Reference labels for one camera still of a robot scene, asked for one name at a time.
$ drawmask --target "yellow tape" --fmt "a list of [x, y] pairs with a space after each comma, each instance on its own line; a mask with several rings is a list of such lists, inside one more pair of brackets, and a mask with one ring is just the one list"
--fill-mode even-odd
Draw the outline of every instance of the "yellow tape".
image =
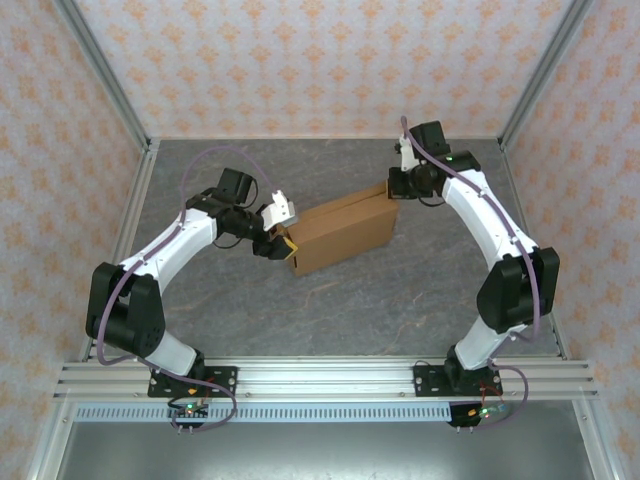
[[298, 246], [293, 243], [289, 238], [287, 237], [283, 237], [284, 238], [284, 243], [287, 244], [287, 246], [291, 249], [291, 253], [289, 255], [287, 255], [287, 257], [285, 258], [285, 260], [289, 259], [294, 253], [296, 253], [298, 251]]

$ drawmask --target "box flap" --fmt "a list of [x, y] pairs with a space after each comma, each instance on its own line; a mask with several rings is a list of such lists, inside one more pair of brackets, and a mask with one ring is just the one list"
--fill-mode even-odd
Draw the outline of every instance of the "box flap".
[[300, 221], [287, 229], [289, 237], [296, 245], [315, 240], [345, 229], [352, 224], [359, 223], [381, 215], [397, 212], [398, 204], [389, 200], [384, 194], [384, 184], [376, 187], [378, 194], [360, 198], [355, 202], [346, 202], [339, 208], [316, 212], [311, 218], [300, 218]]
[[367, 198], [375, 197], [376, 195], [380, 195], [381, 193], [385, 193], [386, 191], [387, 191], [387, 182], [382, 182], [378, 185], [367, 188], [366, 190], [351, 193], [337, 200], [323, 203], [322, 205], [318, 205], [317, 207], [310, 208], [309, 210], [305, 210], [304, 212], [298, 215], [298, 222], [299, 223], [306, 222], [307, 220], [310, 220], [312, 218], [319, 217], [321, 215], [325, 215], [330, 212], [334, 212], [338, 209], [347, 207], [357, 202], [361, 202], [362, 200], [366, 200]]

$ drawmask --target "gray floor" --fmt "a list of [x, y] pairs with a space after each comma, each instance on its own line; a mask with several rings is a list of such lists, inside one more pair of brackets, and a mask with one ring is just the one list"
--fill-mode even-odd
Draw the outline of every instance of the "gray floor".
[[593, 478], [570, 402], [534, 402], [509, 426], [444, 423], [73, 427], [60, 480], [564, 480]]
[[[253, 155], [299, 211], [369, 187], [399, 164], [393, 140], [163, 141], [134, 249], [177, 215], [178, 184], [192, 157], [232, 144]], [[491, 140], [452, 141], [469, 149], [511, 215], [519, 220], [503, 157]], [[187, 195], [215, 186], [223, 166], [257, 173], [242, 157], [218, 153], [193, 170]], [[261, 182], [260, 199], [268, 191]], [[232, 239], [221, 238], [220, 243]], [[168, 328], [206, 355], [444, 355], [476, 318], [487, 271], [480, 250], [447, 206], [400, 205], [394, 238], [302, 278], [282, 262], [253, 257], [249, 243], [201, 251], [163, 298]], [[535, 345], [510, 354], [557, 354], [548, 321]]]

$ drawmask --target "metal floor panel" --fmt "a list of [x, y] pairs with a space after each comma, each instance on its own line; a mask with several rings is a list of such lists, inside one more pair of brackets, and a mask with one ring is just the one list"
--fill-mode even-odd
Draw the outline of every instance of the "metal floor panel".
[[570, 402], [535, 402], [503, 428], [444, 423], [76, 423], [60, 480], [589, 480]]

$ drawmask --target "marble-patterned floor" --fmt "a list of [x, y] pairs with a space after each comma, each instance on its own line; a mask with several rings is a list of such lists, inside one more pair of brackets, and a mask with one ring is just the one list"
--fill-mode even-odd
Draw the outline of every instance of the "marble-patterned floor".
[[[491, 140], [451, 141], [481, 163], [497, 197], [519, 220], [504, 158]], [[179, 210], [178, 184], [200, 151], [232, 144], [254, 156], [299, 211], [369, 187], [399, 164], [393, 140], [162, 141], [137, 228], [134, 250], [160, 233]], [[192, 172], [187, 195], [215, 186], [224, 166], [260, 177], [241, 156], [217, 153]], [[259, 205], [268, 188], [261, 182]], [[221, 238], [221, 244], [231, 238]], [[476, 318], [486, 277], [479, 248], [448, 206], [400, 204], [391, 243], [296, 278], [283, 262], [233, 250], [204, 249], [173, 279], [163, 298], [167, 328], [217, 355], [443, 356]], [[508, 354], [557, 354], [547, 319], [534, 345]]]

